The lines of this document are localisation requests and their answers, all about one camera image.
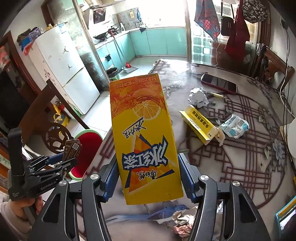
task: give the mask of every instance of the human hand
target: human hand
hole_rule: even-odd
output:
[[[27,220],[27,216],[24,213],[23,207],[29,207],[35,203],[36,213],[39,214],[41,209],[43,208],[43,200],[42,196],[36,198],[23,198],[20,200],[16,200],[10,203],[10,208],[12,212],[23,220]]]

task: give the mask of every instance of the metal screw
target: metal screw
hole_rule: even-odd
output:
[[[65,181],[65,180],[62,180],[62,181],[59,182],[60,186],[65,186],[66,184],[67,184],[67,181]]]
[[[203,180],[203,181],[206,181],[206,180],[209,179],[209,177],[207,175],[201,175],[200,179]]]
[[[92,180],[96,180],[96,179],[98,179],[99,178],[99,175],[98,174],[93,174],[93,175],[91,175],[91,179]]]
[[[238,187],[238,186],[240,185],[240,182],[238,182],[238,181],[233,181],[233,182],[232,182],[232,185]]]

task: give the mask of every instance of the sticker on refrigerator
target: sticker on refrigerator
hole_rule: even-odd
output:
[[[59,29],[60,29],[60,31],[61,31],[62,34],[64,32],[67,32],[66,24],[64,24],[64,23],[59,24]]]

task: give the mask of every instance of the lemon slice image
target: lemon slice image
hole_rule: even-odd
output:
[[[144,119],[154,119],[160,113],[160,107],[152,100],[144,100],[142,103],[137,104],[133,108],[133,111],[139,116],[144,117]]]

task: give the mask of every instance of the window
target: window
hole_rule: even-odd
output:
[[[183,0],[139,0],[143,23],[147,26],[184,26]]]
[[[195,10],[196,10],[196,0],[187,0],[190,25],[191,25],[191,38],[192,38],[192,61],[199,64],[213,65],[212,58],[216,58],[216,47],[213,47],[212,38],[196,23],[194,22]],[[214,7],[216,9],[219,25],[221,26],[221,0],[213,0]],[[233,4],[234,16],[237,13],[238,4]],[[231,6],[228,3],[223,3],[223,16],[228,16],[233,18]],[[247,22],[247,26],[250,33],[250,42],[246,43],[246,50],[248,53],[255,52],[255,45],[257,41],[257,29],[258,24],[252,24]],[[226,44],[228,41],[228,36],[218,36],[218,42]]]

